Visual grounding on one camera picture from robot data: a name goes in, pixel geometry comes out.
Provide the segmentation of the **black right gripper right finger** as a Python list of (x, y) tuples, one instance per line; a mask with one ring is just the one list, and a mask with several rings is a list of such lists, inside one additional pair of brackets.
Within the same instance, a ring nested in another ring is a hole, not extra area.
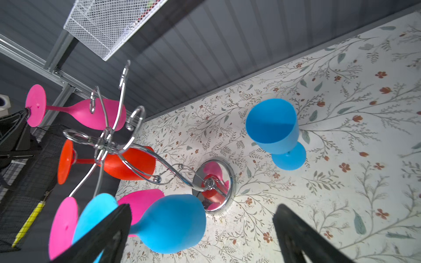
[(277, 207), (273, 223), (285, 263), (351, 263), (352, 260), (326, 241), (285, 204)]

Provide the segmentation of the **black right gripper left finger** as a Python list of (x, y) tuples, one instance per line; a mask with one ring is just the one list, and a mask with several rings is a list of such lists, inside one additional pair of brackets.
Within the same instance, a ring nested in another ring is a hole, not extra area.
[(129, 235), (132, 214), (123, 204), (103, 219), (69, 249), (52, 260), (53, 263), (119, 263)]

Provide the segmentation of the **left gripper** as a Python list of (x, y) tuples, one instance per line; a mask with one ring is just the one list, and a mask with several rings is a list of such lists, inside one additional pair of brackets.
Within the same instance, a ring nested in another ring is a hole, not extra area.
[(13, 160), (33, 158), (41, 153), (42, 147), (27, 123), (29, 117), (28, 109), (1, 117), (1, 172)]

